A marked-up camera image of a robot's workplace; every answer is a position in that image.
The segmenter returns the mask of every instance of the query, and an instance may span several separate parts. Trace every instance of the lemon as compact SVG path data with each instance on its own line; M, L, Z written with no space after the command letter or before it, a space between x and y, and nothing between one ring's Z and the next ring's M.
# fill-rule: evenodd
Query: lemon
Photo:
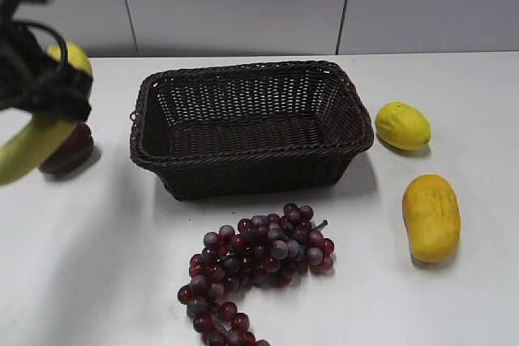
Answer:
M68 62L92 76L87 54L76 44L66 44ZM49 55L61 58L59 47L50 47ZM0 148L0 186L31 172L47 160L68 138L76 122L54 113L35 113L29 123Z
M417 109L394 101L377 113L375 127L379 137L402 150L418 150L431 140L431 125Z

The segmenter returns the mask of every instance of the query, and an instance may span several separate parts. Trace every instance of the yellow lemon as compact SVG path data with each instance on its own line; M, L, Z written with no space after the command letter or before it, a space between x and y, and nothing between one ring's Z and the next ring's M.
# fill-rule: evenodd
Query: yellow lemon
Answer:
M418 150L431 140L431 125L417 109L394 101L377 113L375 127L379 137L402 150Z

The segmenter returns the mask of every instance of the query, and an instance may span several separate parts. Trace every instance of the white wall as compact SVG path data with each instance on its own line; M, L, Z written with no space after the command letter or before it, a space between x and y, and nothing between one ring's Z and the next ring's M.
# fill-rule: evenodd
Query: white wall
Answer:
M340 53L519 50L519 0L349 0Z
M144 56L335 53L344 0L128 0Z
M49 6L22 6L16 16L48 23L91 56L136 55L124 0L54 0Z

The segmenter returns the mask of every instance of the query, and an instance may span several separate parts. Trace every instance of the grape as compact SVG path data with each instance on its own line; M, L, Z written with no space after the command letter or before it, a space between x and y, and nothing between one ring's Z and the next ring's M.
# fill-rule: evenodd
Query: grape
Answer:
M298 253L296 254L296 256L294 257L294 261L301 261L302 258L305 256L305 250L303 249L302 246L299 246L299 250L298 250Z
M238 273L240 270L240 260L235 255L228 255L220 261L220 265L228 275Z
M225 337L220 332L214 331L208 336L208 346L225 346L227 341Z
M220 305L220 319L224 322L233 320L234 315L238 313L238 307L232 301L226 301Z
M297 262L297 264L296 264L296 268L297 268L298 273L299 273L300 275L305 274L305 273L308 271L308 262L307 262L307 258L306 258L306 257L301 258L301 261L298 261L298 262Z
M205 272L205 266L202 263L196 263L189 267L189 276L195 277L198 275L203 275Z
M308 219L301 219L301 221L298 224L298 227L301 229L305 229L306 231L311 230L311 222Z
M294 203L287 203L283 206L283 213L289 215L291 211L297 210L298 206Z
M279 268L281 267L281 262L272 257L268 257L267 259L265 259L264 265L268 273L273 273L279 270Z
M249 329L251 322L249 321L249 317L243 312L239 312L234 315L233 320L230 323L230 326L233 330L239 331L247 331Z
M284 277L292 278L297 272L296 264L294 262L283 263L281 266L281 274Z
M240 285L240 279L237 276L225 277L223 282L225 293L235 292Z
M224 245L228 244L232 237L234 237L234 234L235 231L233 226L229 226L228 224L226 224L225 226L221 226L219 234L221 243L223 243Z
M314 217L314 210L310 206L301 206L299 208L299 212L301 212L301 217L303 219L310 220L311 218Z
M329 238L324 239L323 244L323 252L324 255L330 255L335 250L335 245L333 244L333 241Z
M252 244L254 243L254 239L255 239L255 229L254 227L244 227L241 231L242 233L242 237L245 238L245 241L248 243L248 244Z
M325 256L323 261L319 264L319 268L322 272L329 271L333 268L333 260L329 256Z
M262 215L252 216L252 225L254 227L265 226L266 223L264 221L265 221L265 219L264 219L264 216L262 216Z
M289 253L289 247L283 241L274 241L270 248L270 255L275 259L283 259Z
M254 337L254 334L251 332L246 332L245 336L247 337L247 346L254 346L256 344L256 338Z
M191 279L189 283L189 288L193 292L193 294L203 293L208 288L208 281L205 276L198 275Z
M225 288L222 283L211 283L206 292L207 298L210 301L215 301L218 297L224 294Z
M261 225L254 228L254 237L258 242L266 241L268 234L268 227Z
M241 233L245 227L252 227L252 221L247 218L243 218L238 222L238 231Z
M288 237L283 233L283 230L281 229L272 229L268 230L267 239L269 242L274 241L287 241Z
M214 247L218 245L218 242L220 242L220 237L214 231L211 231L210 233L204 235L205 247Z
M205 263L215 263L218 260L218 253L210 247L204 247L202 250L202 261Z
M319 230L311 230L308 233L308 244L313 247L321 247L324 242L323 234Z
M265 277L267 277L267 274L268 274L268 271L265 268L265 265L263 263L256 263L254 265L252 271L254 272L254 276L258 280L264 279Z
M280 229L280 225L279 223L276 223L276 222L268 222L268 229L269 230L272 230L272 229Z
M296 255L298 255L299 253L299 244L297 241L295 241L294 239L289 239L287 242L286 242L286 246L288 247L288 254L287 254L287 257L289 258L292 258L292 257L295 257Z
M259 259L263 258L267 253L267 246L265 245L257 245L252 249L252 255L254 258Z
M201 263L202 262L202 254L195 254L193 255L193 257L191 257L191 259L189 260L189 264L190 265L194 265L196 263Z
M308 230L302 229L298 226L292 232L292 238L301 245L304 245L308 241Z
M323 260L323 251L317 247L311 247L307 251L308 264L319 265Z
M184 285L183 287L181 287L178 290L177 299L182 304L187 304L187 302L189 301L190 297L191 297L191 290L189 289L189 285Z
M252 270L252 260L249 257L242 258L242 266L240 267L241 272L248 273Z
M279 224L281 222L281 218L278 214L268 214L268 221Z
M187 302L187 312L191 315L199 315L206 310L207 306L208 303L203 297L192 297Z
M214 328L214 324L212 324L211 315L208 313L196 315L195 320L193 321L193 328L196 332L200 333L211 331Z
M247 241L245 241L245 238L242 235L235 235L230 240L230 249L234 253L240 253L242 251L245 251L247 249Z
M290 222L281 222L281 229L287 237L290 237L292 235L292 230L294 230L294 226Z
M220 305L218 303L211 303L208 305L208 311L213 314L213 315L216 315L220 312Z
M242 331L232 330L227 334L229 346L247 346L247 336Z
M297 223L299 223L299 220L301 219L301 213L300 213L299 210L296 208L296 209L290 211L288 214L286 214L286 219L287 219L291 224L297 224Z

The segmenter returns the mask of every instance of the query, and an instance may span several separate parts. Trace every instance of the basket rim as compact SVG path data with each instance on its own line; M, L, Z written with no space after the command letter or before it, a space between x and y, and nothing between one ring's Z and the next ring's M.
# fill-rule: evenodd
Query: basket rim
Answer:
M354 98L354 107L359 110L358 115L362 119L361 132L353 141L339 142L339 143L314 143L311 145L293 145L291 147L274 147L271 149L256 148L240 152L222 152L211 154L199 154L191 156L157 156L146 152L142 147L142 137L144 120L146 118L146 108L148 106L148 93L150 88L158 79L168 78L172 76L189 76L197 72L197 77L200 77L200 72L203 75L220 75L229 72L249 71L269 68L283 69L285 67L293 68L294 66L326 66L335 73L338 73L346 83L351 87L352 97ZM247 64L233 65L233 66L213 66L207 68L187 68L179 70L166 70L149 75L140 86L139 96L135 111L132 113L133 126L131 128L131 159L143 168L157 168L156 165L164 165L168 168L174 166L184 166L186 164L212 164L238 161L254 161L264 160L266 158L284 158L284 157L300 157L300 156L332 156L332 155L346 155L358 154L366 151L374 142L374 133L371 127L371 118L366 108L360 101L356 88L351 82L348 75L335 63L328 61L282 61L282 62L253 62Z

